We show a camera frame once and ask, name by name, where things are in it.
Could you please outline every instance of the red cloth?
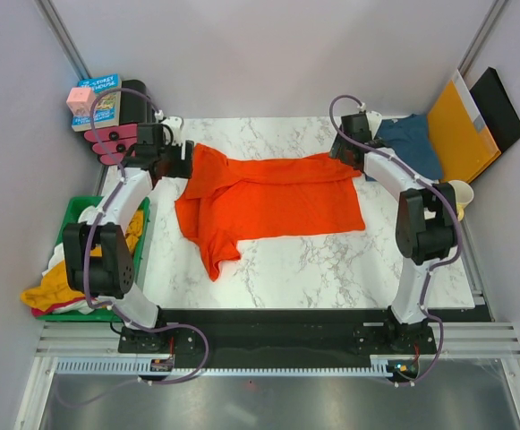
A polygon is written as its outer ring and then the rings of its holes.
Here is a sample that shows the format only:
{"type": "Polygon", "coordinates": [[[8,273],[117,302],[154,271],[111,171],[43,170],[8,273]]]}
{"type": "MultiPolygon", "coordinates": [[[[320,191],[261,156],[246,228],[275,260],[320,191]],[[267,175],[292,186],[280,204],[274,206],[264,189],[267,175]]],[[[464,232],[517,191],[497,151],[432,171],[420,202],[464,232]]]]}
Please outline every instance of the red cloth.
{"type": "Polygon", "coordinates": [[[365,229],[352,181],[361,173],[327,153],[239,161],[198,144],[193,166],[176,215],[212,280],[220,262],[240,259],[238,240],[365,229]]]}
{"type": "Polygon", "coordinates": [[[64,303],[55,303],[54,305],[51,305],[46,311],[41,311],[39,309],[32,307],[30,309],[30,312],[32,313],[32,315],[34,317],[52,314],[53,311],[58,309],[59,307],[65,307],[65,306],[73,304],[74,302],[80,302],[81,300],[84,300],[84,297],[77,297],[77,298],[74,298],[73,300],[69,300],[68,302],[64,302],[64,303]]]}

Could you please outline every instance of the marble table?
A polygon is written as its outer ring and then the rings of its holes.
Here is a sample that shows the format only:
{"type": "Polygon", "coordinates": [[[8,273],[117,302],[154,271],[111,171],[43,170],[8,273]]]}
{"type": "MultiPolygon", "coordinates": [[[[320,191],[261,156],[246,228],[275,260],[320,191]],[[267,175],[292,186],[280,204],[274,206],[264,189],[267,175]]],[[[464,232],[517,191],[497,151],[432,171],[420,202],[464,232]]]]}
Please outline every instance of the marble table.
{"type": "MultiPolygon", "coordinates": [[[[186,120],[183,138],[234,159],[300,158],[327,152],[335,132],[325,117],[186,120]]],[[[118,178],[110,168],[103,193],[118,178]]],[[[396,202],[379,185],[354,179],[365,231],[242,241],[239,262],[224,262],[212,282],[198,248],[184,239],[174,201],[184,179],[165,178],[150,194],[151,215],[139,285],[167,308],[385,308],[395,297],[402,257],[395,243],[396,202]]],[[[429,307],[470,308],[461,261],[439,269],[429,307]]]]}

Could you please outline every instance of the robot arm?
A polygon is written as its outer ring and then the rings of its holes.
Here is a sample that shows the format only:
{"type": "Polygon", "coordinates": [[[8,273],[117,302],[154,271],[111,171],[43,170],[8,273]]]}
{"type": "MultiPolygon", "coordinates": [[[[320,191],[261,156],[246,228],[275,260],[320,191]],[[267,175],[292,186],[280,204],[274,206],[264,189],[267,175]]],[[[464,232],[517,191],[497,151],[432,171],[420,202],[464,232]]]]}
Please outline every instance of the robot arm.
{"type": "MultiPolygon", "coordinates": [[[[134,265],[124,239],[132,216],[154,185],[164,176],[192,175],[193,142],[179,144],[181,127],[175,118],[162,123],[138,125],[134,156],[124,158],[125,175],[120,189],[108,193],[97,206],[103,216],[93,237],[93,249],[99,245],[101,256],[90,257],[90,294],[101,302],[116,305],[130,321],[152,329],[164,324],[159,308],[149,301],[134,281],[134,265]],[[166,142],[165,129],[173,130],[175,140],[166,142]]],[[[80,224],[68,224],[63,230],[63,247],[69,287],[84,292],[84,254],[93,214],[80,224]]]]}
{"type": "MultiPolygon", "coordinates": [[[[373,148],[384,146],[381,141],[370,140],[370,134],[365,134],[365,113],[342,116],[341,123],[343,132],[355,140],[367,142],[365,144],[373,148]]],[[[404,260],[397,294],[388,310],[389,319],[396,328],[407,328],[420,325],[425,320],[421,303],[426,303],[428,296],[422,300],[421,295],[430,267],[434,262],[448,257],[456,245],[452,219],[444,210],[442,202],[418,185],[416,179],[420,178],[437,188],[452,207],[456,207],[455,192],[449,184],[433,184],[418,174],[410,177],[390,160],[396,158],[392,149],[382,148],[381,151],[388,154],[389,158],[374,152],[364,152],[338,135],[329,156],[373,177],[398,201],[395,237],[404,260]],[[433,215],[427,218],[426,212],[433,212],[433,215]]]]}

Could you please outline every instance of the green basket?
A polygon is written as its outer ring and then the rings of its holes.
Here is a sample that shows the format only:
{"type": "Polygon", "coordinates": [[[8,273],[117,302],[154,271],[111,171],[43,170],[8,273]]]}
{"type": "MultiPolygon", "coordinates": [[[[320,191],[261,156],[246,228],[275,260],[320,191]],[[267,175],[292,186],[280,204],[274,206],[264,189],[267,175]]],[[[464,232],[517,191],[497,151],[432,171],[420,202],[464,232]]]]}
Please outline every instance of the green basket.
{"type": "MultiPolygon", "coordinates": [[[[102,200],[101,196],[92,196],[92,195],[82,195],[73,197],[69,201],[69,205],[66,208],[66,213],[63,218],[63,225],[59,230],[59,235],[56,238],[56,245],[59,245],[63,241],[63,230],[64,226],[71,222],[78,222],[81,213],[87,209],[89,206],[97,206],[102,200]]],[[[146,239],[146,228],[149,224],[149,216],[150,216],[150,199],[147,197],[144,199],[139,206],[140,210],[144,212],[144,224],[142,225],[142,235],[136,245],[136,249],[134,250],[134,272],[136,273],[136,278],[138,278],[138,273],[141,267],[142,260],[142,249],[144,248],[144,240],[146,239]]],[[[97,309],[91,312],[88,315],[81,314],[79,311],[69,311],[64,314],[47,314],[38,316],[38,320],[43,321],[111,321],[115,314],[112,311],[108,311],[106,309],[97,309]]]]}

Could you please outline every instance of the pink cube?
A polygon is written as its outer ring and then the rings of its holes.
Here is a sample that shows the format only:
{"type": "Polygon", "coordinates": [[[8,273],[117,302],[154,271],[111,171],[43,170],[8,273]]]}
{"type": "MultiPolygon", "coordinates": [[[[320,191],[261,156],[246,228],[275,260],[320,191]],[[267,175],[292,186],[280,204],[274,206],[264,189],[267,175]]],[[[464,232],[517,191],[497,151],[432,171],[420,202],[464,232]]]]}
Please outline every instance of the pink cube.
{"type": "Polygon", "coordinates": [[[86,116],[90,115],[90,108],[92,108],[95,97],[95,91],[91,87],[74,87],[69,93],[66,104],[76,116],[86,116]]]}

